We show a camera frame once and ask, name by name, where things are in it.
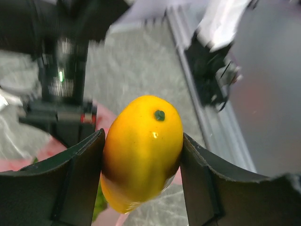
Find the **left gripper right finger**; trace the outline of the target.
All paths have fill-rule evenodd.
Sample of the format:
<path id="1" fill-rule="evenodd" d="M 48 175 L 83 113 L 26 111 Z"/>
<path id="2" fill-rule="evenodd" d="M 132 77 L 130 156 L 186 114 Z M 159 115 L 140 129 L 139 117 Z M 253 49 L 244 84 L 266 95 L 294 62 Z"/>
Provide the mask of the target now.
<path id="1" fill-rule="evenodd" d="M 301 176 L 266 177 L 240 168 L 183 136 L 182 186 L 191 226 L 298 226 Z"/>

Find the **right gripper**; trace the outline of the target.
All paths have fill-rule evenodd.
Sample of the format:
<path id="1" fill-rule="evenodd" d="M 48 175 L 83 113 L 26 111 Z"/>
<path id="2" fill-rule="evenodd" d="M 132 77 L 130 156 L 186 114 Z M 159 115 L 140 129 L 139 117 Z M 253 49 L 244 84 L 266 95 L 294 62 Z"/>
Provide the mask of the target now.
<path id="1" fill-rule="evenodd" d="M 97 105 L 55 104 L 35 99 L 18 108 L 20 123 L 40 129 L 72 147 L 95 132 Z"/>

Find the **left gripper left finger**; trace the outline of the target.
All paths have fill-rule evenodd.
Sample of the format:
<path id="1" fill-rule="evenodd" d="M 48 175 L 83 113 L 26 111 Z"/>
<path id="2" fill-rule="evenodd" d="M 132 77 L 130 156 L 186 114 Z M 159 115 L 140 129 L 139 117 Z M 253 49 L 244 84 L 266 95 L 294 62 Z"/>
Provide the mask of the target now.
<path id="1" fill-rule="evenodd" d="M 91 225 L 104 143 L 101 129 L 48 159 L 2 172 L 1 225 Z"/>

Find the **orange mango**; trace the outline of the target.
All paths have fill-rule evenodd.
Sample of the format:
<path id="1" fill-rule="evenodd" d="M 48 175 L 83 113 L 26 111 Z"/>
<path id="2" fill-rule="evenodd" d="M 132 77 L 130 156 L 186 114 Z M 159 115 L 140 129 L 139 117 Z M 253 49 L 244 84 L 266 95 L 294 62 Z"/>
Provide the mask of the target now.
<path id="1" fill-rule="evenodd" d="M 155 198 L 180 165 L 182 120 L 173 105 L 153 95 L 136 98 L 108 130 L 100 176 L 108 204 L 126 214 Z"/>

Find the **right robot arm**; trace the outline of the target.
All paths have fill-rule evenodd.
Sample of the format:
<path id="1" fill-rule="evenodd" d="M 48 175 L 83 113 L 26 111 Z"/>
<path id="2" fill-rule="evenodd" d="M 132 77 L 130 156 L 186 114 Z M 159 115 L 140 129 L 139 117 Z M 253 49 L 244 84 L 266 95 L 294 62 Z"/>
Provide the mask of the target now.
<path id="1" fill-rule="evenodd" d="M 0 3 L 1 50 L 28 54 L 38 64 L 38 86 L 13 96 L 19 121 L 43 130 L 65 147 L 76 145 L 96 128 L 97 108 L 83 98 L 88 45 L 104 41 L 109 31 L 167 18 L 182 64 L 204 105 L 221 94 L 220 69 L 236 76 L 226 61 L 238 24 L 251 0 L 3 0 Z"/>

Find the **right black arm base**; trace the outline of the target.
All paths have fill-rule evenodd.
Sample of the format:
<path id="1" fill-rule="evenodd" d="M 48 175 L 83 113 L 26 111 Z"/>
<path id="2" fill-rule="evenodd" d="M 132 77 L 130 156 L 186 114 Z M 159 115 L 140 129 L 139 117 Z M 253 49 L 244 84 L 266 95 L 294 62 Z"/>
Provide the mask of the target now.
<path id="1" fill-rule="evenodd" d="M 233 66 L 233 61 L 226 62 L 226 57 L 233 44 L 234 41 L 231 41 L 225 47 L 211 52 L 209 45 L 203 45 L 198 39 L 198 35 L 194 33 L 190 46 L 184 51 L 202 107 L 221 104 L 222 106 L 218 110 L 218 112 L 221 112 L 229 101 L 230 86 L 237 78 L 236 68 L 230 68 Z M 216 78 L 216 74 L 220 69 L 223 69 L 222 78 L 225 78 L 226 74 L 233 75 L 226 82 L 227 89 L 225 95 L 222 93 L 222 89 Z"/>

